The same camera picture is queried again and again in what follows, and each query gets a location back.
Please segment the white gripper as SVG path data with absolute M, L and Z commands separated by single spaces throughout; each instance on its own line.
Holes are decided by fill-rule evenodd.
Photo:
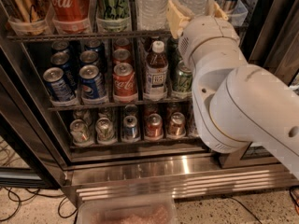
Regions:
M 209 16 L 194 18 L 194 13 L 179 0 L 167 2 L 168 26 L 172 37 L 179 38 L 178 49 L 187 67 L 193 69 L 200 61 L 199 51 L 204 46 L 205 54 L 227 49 L 244 59 L 239 48 L 240 38 L 234 26 L 227 21 L 228 15 L 215 0 L 208 0 L 207 14 Z

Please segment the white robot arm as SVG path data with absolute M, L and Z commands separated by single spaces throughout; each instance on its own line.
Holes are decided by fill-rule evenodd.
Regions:
M 214 0 L 195 15 L 168 0 L 166 18 L 192 71 L 192 107 L 202 141 L 219 153 L 262 145 L 299 178 L 299 97 L 273 74 L 249 64 L 234 26 Z

